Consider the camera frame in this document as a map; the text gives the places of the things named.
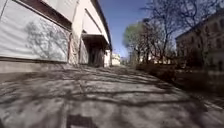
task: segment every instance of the window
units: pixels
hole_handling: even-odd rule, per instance
[[[216,40],[216,48],[217,48],[217,49],[222,48],[222,42],[221,42],[220,39],[217,39],[217,40]]]
[[[201,48],[201,45],[200,44],[198,44],[198,48]]]
[[[214,23],[212,29],[213,29],[213,32],[218,32],[219,31],[218,24],[217,23]]]
[[[211,44],[211,42],[209,41],[208,42],[208,49],[211,49],[212,48],[212,44]]]
[[[209,61],[210,61],[210,65],[211,65],[211,66],[214,65],[214,62],[213,62],[213,58],[212,58],[212,57],[210,58]]]
[[[221,20],[219,21],[219,23],[220,23],[221,28],[224,28],[224,19],[221,19]]]
[[[209,32],[210,32],[210,31],[209,31],[209,28],[208,28],[208,26],[206,26],[206,27],[205,27],[205,33],[206,33],[207,35],[209,35]]]
[[[194,37],[191,37],[191,43],[192,44],[194,43]]]
[[[220,60],[219,63],[219,71],[222,71],[223,70],[223,62]]]

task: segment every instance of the building facade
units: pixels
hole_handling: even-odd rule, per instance
[[[121,65],[121,57],[118,54],[112,54],[112,65],[113,66],[120,66]]]
[[[224,69],[224,9],[220,9],[205,21],[176,38],[178,63],[187,60],[201,61],[213,70]]]
[[[97,0],[0,1],[0,73],[109,66],[111,50]]]

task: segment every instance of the low wall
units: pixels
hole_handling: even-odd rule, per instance
[[[224,72],[204,70],[177,70],[175,65],[140,64],[138,70],[186,89],[224,91]]]

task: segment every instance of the road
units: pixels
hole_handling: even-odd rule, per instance
[[[127,68],[25,74],[0,97],[0,128],[224,128],[222,109]]]

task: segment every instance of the yellow building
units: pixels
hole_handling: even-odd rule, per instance
[[[202,32],[203,43],[195,30]],[[203,22],[176,38],[179,63],[186,64],[192,51],[197,51],[204,60],[204,66],[215,70],[224,68],[224,9],[220,9]]]

